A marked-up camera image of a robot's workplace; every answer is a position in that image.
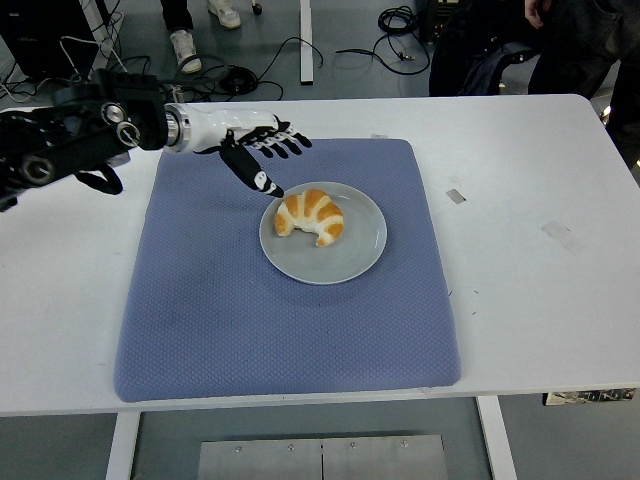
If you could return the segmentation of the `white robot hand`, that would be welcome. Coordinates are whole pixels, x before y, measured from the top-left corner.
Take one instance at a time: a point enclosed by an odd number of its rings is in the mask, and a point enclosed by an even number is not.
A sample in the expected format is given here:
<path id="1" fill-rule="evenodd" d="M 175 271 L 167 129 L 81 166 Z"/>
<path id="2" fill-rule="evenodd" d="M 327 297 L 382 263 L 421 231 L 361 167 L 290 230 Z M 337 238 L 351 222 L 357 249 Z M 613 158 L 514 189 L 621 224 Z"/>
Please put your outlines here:
<path id="1" fill-rule="evenodd" d="M 267 158 L 299 155 L 311 141 L 290 122 L 267 111 L 247 109 L 188 111 L 190 133 L 187 150 L 206 155 L 216 153 L 224 164 L 252 190 L 281 198 L 283 189 L 262 169 L 249 152 L 254 149 Z"/>

